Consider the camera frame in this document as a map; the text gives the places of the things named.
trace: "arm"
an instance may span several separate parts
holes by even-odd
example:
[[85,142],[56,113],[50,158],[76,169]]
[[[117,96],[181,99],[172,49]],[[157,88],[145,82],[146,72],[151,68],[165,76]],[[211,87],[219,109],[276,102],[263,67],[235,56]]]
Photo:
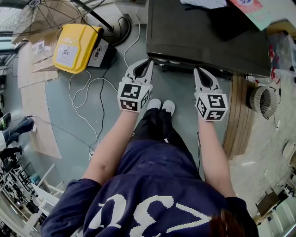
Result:
[[204,121],[198,115],[198,127],[205,181],[225,198],[236,197],[230,179],[228,160],[213,122]]
[[139,113],[122,111],[117,122],[95,150],[83,175],[103,185],[115,173],[119,161],[130,140]]

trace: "hair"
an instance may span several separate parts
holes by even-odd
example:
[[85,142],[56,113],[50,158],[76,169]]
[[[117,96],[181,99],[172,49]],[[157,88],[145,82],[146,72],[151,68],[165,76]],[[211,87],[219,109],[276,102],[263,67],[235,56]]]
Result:
[[210,228],[211,237],[245,237],[244,228],[226,210],[221,211],[221,216],[213,216],[211,218]]

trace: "gray floor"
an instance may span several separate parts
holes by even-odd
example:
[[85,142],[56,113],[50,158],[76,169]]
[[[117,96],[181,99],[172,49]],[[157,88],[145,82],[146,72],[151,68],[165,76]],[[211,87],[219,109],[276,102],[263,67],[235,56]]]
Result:
[[[117,61],[112,68],[106,73],[105,78],[110,80],[115,87],[118,87],[121,78],[126,71],[126,65],[123,60],[123,53],[129,45],[137,38],[137,27],[133,27],[129,38],[117,47]],[[126,58],[129,65],[143,58],[147,58],[145,46],[146,28],[142,27],[140,40],[127,52]],[[101,77],[105,70],[88,68],[92,74],[92,79]],[[13,75],[17,74],[17,59],[14,62]],[[46,82],[46,95],[49,108],[51,122],[64,130],[72,133],[87,144],[92,144],[95,141],[93,130],[88,124],[78,117],[75,110],[72,108],[71,100],[68,95],[68,86],[71,74],[59,71],[59,78]],[[75,75],[71,83],[71,95],[82,88],[87,82],[89,76],[87,72],[82,72]],[[223,92],[229,95],[230,82],[220,80],[220,86]],[[196,162],[197,156],[197,116],[194,108],[194,78],[193,74],[162,72],[161,67],[155,66],[152,78],[153,94],[152,98],[159,98],[162,101],[172,100],[176,104],[176,111],[173,116],[174,128],[179,132],[188,146],[188,149],[193,154]],[[99,92],[102,86],[102,81],[97,80],[90,86],[88,99],[86,104],[78,109],[78,112],[84,116],[90,124],[93,125],[97,132],[101,129],[102,123],[102,106],[99,101]],[[81,104],[85,98],[86,90],[77,95],[75,103]],[[12,74],[7,79],[7,89],[4,92],[6,101],[5,112],[11,112],[12,118],[17,119],[22,116],[22,102],[20,91],[17,87],[17,78],[12,77]],[[109,129],[113,126],[120,114],[117,103],[117,94],[108,84],[104,84],[102,92],[102,101],[105,109],[105,119],[103,130],[99,137],[101,140]],[[216,130],[220,141],[223,140],[226,130],[226,118],[222,122],[216,123]],[[65,133],[61,129],[53,126],[55,138],[60,149],[62,160],[48,157],[37,153],[33,150],[30,137],[28,134],[21,136],[19,143],[25,148],[24,154],[21,156],[23,162],[32,162],[34,170],[42,176],[51,164],[56,165],[56,169],[50,175],[50,182],[57,184],[60,181],[68,183],[71,179],[79,179],[85,172],[88,164],[89,149],[86,144],[83,144],[78,139]]]

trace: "fan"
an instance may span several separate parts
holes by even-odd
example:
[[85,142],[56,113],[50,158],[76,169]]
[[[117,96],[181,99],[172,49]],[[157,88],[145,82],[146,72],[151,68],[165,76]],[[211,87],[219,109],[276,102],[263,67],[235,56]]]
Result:
[[104,39],[112,45],[121,43],[131,30],[124,16],[112,16],[110,24],[93,11],[104,0],[0,0],[0,36],[25,36],[58,30],[67,23],[81,20],[90,13],[104,28]]

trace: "yellow container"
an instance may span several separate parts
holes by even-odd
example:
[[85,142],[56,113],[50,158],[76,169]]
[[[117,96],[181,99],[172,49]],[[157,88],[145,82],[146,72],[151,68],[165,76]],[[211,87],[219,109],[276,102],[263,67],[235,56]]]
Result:
[[85,70],[93,48],[98,44],[104,29],[81,24],[67,24],[55,47],[54,65],[69,73]]

